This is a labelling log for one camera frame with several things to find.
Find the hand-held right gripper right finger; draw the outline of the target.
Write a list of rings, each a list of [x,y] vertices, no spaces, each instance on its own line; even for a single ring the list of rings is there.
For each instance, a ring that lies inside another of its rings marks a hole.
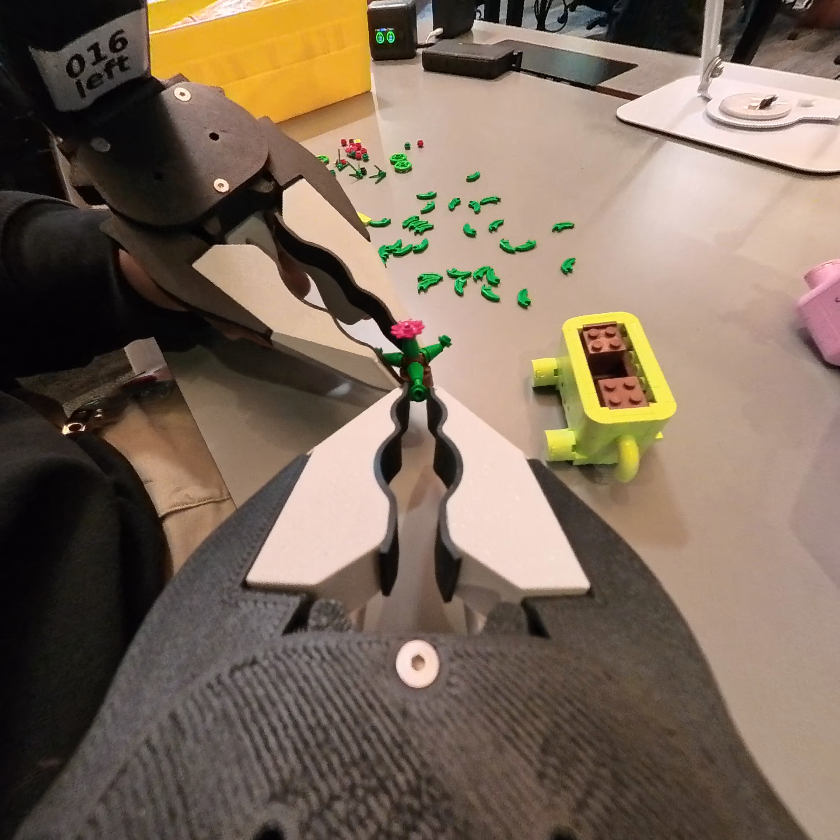
[[[440,501],[435,578],[488,616],[499,603],[577,596],[591,585],[522,451],[442,388],[427,399]]]

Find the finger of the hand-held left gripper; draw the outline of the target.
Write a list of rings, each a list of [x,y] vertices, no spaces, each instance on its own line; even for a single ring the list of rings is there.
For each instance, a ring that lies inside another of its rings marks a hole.
[[[389,392],[396,376],[375,350],[351,337],[325,307],[295,297],[257,245],[215,245],[194,268],[268,329],[273,346],[344,378]]]
[[[366,227],[337,178],[317,185],[298,177],[284,186],[276,240],[314,279],[326,309],[340,322],[371,319],[389,332],[402,303]]]

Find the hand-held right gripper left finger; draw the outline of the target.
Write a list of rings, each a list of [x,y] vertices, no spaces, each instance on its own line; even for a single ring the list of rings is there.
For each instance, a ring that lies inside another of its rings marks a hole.
[[[334,600],[353,625],[389,595],[399,561],[397,501],[410,406],[397,388],[313,448],[245,577],[253,591]]]

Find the pink toy brick flower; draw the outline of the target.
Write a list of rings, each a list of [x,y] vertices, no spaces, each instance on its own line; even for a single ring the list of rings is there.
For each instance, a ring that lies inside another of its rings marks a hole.
[[[407,384],[409,395],[415,402],[426,399],[429,390],[434,386],[430,367],[432,360],[452,345],[449,336],[441,335],[437,342],[421,347],[418,338],[423,331],[424,323],[419,320],[400,321],[391,329],[393,338],[400,346],[399,351],[376,350],[381,361],[398,368],[400,379]]]

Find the person's left hand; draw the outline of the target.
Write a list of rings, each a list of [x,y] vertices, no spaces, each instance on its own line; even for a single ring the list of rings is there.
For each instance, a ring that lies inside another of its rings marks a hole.
[[[279,252],[278,260],[280,278],[283,280],[283,283],[296,298],[304,299],[311,290],[309,275],[298,266],[294,259],[284,252]],[[197,314],[196,310],[184,307],[172,295],[164,291],[145,272],[140,264],[128,252],[122,249],[119,250],[119,266],[124,279],[126,279],[131,288],[137,291],[142,298],[166,310]],[[205,314],[201,318],[229,340],[248,340],[267,348],[272,347],[271,341],[263,337],[260,333],[214,316]]]

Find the scattered green toy leaves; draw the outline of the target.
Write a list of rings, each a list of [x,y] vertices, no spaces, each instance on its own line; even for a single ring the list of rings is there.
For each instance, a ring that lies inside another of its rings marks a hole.
[[[321,163],[323,162],[319,159],[319,157],[322,155],[323,154],[317,155],[317,159]],[[480,171],[471,172],[466,176],[465,182],[468,184],[474,184],[480,179],[480,176]],[[423,235],[423,238],[418,239],[416,242],[403,241],[402,238],[399,238],[392,244],[380,246],[377,249],[377,253],[384,265],[387,264],[388,259],[396,259],[397,257],[402,258],[409,254],[420,255],[427,250],[429,242],[428,237],[425,236],[425,234],[432,231],[434,228],[434,220],[430,220],[428,216],[435,211],[437,206],[437,192],[432,190],[418,193],[416,194],[416,200],[418,202],[424,202],[424,205],[417,213],[402,220],[401,226],[403,232],[407,232],[406,235],[409,233],[412,236],[417,237]],[[498,195],[483,196],[480,199],[472,199],[466,203],[462,201],[460,196],[454,196],[446,206],[448,212],[453,213],[458,206],[464,204],[469,208],[471,213],[480,215],[482,208],[494,207],[500,202],[501,197]],[[505,219],[503,217],[490,220],[487,226],[487,232],[490,235],[495,235],[504,223]],[[367,230],[367,228],[386,228],[391,224],[392,220],[389,217],[379,219],[372,218],[371,224],[369,226],[363,225],[363,228],[364,230]],[[571,230],[574,227],[575,223],[571,220],[559,221],[552,225],[551,233],[560,234],[563,231],[567,229]],[[475,239],[478,235],[478,229],[470,222],[465,222],[463,225],[463,235],[468,237],[470,240]],[[529,238],[520,244],[512,244],[508,238],[503,237],[498,239],[497,244],[502,252],[507,255],[514,256],[533,251],[538,245],[538,240],[535,238]],[[575,261],[576,258],[570,256],[561,263],[560,273],[564,277],[567,277],[570,273],[572,273]],[[455,294],[457,294],[460,298],[465,295],[468,281],[472,280],[479,283],[480,295],[484,299],[491,302],[499,302],[501,300],[498,293],[501,278],[498,276],[496,269],[492,265],[482,265],[474,269],[459,269],[457,267],[450,267],[446,269],[445,275],[433,271],[423,272],[416,278],[416,290],[418,293],[427,292],[430,288],[443,283],[447,278],[453,282]],[[521,309],[527,310],[531,307],[532,300],[530,298],[528,288],[523,287],[517,290],[516,303]]]

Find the pile of small mixed toy pieces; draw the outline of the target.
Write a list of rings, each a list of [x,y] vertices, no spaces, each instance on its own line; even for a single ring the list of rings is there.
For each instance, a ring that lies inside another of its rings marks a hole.
[[[372,181],[382,183],[389,174],[405,175],[413,171],[414,164],[410,158],[411,152],[424,148],[424,140],[416,142],[405,141],[388,157],[387,165],[377,164],[372,159],[372,152],[360,139],[341,139],[335,158],[330,161],[325,156],[319,159],[325,163],[328,172],[337,176],[346,174],[354,182]]]

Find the lime green toy brick pot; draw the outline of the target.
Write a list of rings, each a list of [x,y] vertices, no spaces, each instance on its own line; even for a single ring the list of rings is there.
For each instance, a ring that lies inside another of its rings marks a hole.
[[[609,311],[567,320],[561,339],[558,355],[531,361],[532,387],[557,391],[566,422],[545,432],[547,460],[610,466],[628,482],[677,408],[645,330]]]

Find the yellow plastic bin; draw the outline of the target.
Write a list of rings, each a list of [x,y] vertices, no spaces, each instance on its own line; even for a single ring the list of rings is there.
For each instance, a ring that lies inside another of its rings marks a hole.
[[[149,2],[153,74],[283,122],[371,89],[364,1]]]

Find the black flat box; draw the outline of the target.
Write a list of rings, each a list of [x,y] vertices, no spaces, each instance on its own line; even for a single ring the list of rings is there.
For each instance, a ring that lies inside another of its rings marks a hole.
[[[519,71],[522,51],[511,41],[496,44],[440,41],[423,51],[426,71],[458,77],[495,80],[509,71]]]

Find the black charger with green lights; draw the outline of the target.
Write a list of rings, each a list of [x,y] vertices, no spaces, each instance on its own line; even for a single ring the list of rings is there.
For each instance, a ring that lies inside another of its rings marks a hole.
[[[415,57],[417,8],[414,1],[370,1],[367,23],[373,61]]]

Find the black charging dock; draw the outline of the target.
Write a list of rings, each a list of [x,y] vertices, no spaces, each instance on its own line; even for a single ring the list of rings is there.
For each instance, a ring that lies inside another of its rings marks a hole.
[[[476,1],[432,1],[433,30],[444,39],[471,31],[476,20]]]

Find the white booklet stand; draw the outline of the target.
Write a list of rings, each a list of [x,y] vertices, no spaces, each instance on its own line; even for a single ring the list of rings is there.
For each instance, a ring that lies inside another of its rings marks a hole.
[[[839,173],[839,86],[720,58],[724,3],[706,2],[700,74],[620,107],[623,123],[813,175]]]

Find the lilac toy brick plant pot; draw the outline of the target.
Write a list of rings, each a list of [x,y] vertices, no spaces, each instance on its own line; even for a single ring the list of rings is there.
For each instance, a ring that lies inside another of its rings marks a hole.
[[[839,259],[828,260],[803,277],[808,291],[797,302],[804,329],[825,362],[839,366]]]

